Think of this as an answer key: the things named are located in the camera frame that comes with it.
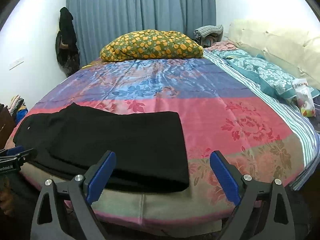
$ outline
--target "cream tufted headboard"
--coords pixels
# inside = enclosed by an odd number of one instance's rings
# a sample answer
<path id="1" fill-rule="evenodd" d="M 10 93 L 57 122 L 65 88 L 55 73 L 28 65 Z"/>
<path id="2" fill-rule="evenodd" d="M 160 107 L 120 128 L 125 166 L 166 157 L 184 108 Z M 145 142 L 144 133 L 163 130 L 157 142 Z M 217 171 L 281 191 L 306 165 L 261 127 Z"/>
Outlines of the cream tufted headboard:
<path id="1" fill-rule="evenodd" d="M 241 19 L 230 24 L 228 39 L 320 90 L 320 33 Z"/>

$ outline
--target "curtain fold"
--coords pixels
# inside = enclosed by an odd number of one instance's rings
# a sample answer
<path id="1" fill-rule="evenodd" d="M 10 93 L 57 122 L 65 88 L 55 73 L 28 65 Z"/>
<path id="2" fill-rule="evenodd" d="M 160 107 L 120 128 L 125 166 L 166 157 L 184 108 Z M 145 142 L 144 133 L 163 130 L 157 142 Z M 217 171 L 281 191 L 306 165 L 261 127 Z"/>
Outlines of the curtain fold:
<path id="1" fill-rule="evenodd" d="M 136 20 L 143 29 L 180 31 L 216 24 L 215 0 L 134 0 Z"/>
<path id="2" fill-rule="evenodd" d="M 100 50 L 115 38 L 135 30 L 134 0 L 67 0 L 80 51 L 80 65 L 99 57 Z"/>

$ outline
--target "teal pillow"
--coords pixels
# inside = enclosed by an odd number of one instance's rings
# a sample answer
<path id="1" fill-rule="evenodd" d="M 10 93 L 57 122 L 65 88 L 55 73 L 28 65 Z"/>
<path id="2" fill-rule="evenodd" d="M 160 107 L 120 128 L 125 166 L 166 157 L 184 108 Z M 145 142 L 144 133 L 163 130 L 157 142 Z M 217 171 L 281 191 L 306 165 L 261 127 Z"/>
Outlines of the teal pillow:
<path id="1" fill-rule="evenodd" d="M 233 58 L 227 59 L 227 62 L 246 78 L 260 84 L 263 93 L 273 98 L 292 99 L 296 97 L 291 83 L 295 77 L 283 71 L 279 66 L 258 57 Z M 317 89 L 309 88 L 312 98 L 320 95 Z"/>
<path id="2" fill-rule="evenodd" d="M 236 49 L 236 50 L 225 50 L 225 51 L 219 51 L 217 49 L 214 49 L 212 51 L 215 55 L 217 55 L 220 58 L 223 59 L 233 59 L 233 58 L 241 58 L 241 57 L 251 57 L 250 54 L 242 49 Z"/>

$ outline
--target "wall switch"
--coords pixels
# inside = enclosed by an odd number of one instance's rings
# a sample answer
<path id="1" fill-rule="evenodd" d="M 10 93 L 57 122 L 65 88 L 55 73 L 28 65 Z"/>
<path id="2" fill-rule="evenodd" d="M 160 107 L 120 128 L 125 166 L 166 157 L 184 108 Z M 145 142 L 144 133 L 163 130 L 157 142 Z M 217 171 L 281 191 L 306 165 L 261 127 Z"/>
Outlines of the wall switch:
<path id="1" fill-rule="evenodd" d="M 13 68 L 15 68 L 16 66 L 20 65 L 23 62 L 24 62 L 24 57 L 21 57 L 21 58 L 17 59 L 16 61 L 12 62 L 9 65 L 9 70 L 12 70 Z"/>

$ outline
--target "black folded garment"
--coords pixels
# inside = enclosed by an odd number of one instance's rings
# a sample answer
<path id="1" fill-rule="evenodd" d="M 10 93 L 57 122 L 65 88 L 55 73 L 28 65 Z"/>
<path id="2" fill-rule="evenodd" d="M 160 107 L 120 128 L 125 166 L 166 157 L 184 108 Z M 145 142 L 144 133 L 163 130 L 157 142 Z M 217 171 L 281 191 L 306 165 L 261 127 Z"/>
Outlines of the black folded garment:
<path id="1" fill-rule="evenodd" d="M 113 114 L 73 103 L 53 114 L 33 114 L 19 126 L 16 145 L 38 150 L 31 163 L 63 179 L 86 170 L 107 150 L 117 163 L 106 188 L 168 193 L 189 186 L 178 113 Z"/>

